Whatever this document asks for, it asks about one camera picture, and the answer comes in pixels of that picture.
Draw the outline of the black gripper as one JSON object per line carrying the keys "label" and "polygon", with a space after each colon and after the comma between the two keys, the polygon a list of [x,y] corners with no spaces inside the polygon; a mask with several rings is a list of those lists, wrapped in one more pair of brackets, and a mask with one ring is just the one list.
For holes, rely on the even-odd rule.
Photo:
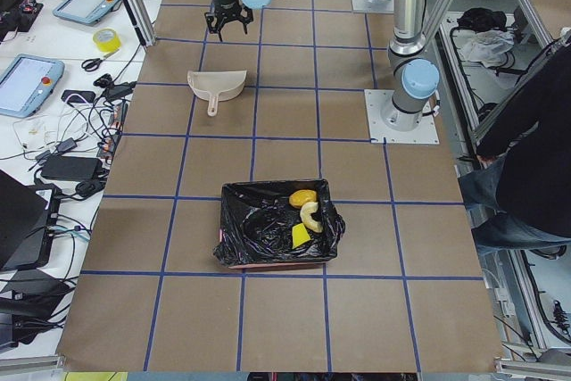
{"label": "black gripper", "polygon": [[243,31],[248,33],[248,25],[253,22],[252,10],[240,4],[239,0],[212,0],[214,11],[206,12],[204,18],[207,30],[211,35],[219,35],[219,27],[232,21],[242,23]]}

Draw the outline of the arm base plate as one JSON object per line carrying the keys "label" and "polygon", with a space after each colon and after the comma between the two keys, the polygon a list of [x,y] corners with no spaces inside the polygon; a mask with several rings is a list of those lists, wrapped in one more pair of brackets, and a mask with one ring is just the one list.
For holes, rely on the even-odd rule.
{"label": "arm base plate", "polygon": [[393,14],[393,0],[352,0],[352,10],[360,13]]}
{"label": "arm base plate", "polygon": [[439,145],[431,102],[421,112],[404,113],[393,105],[392,90],[364,91],[369,141],[373,144]]}

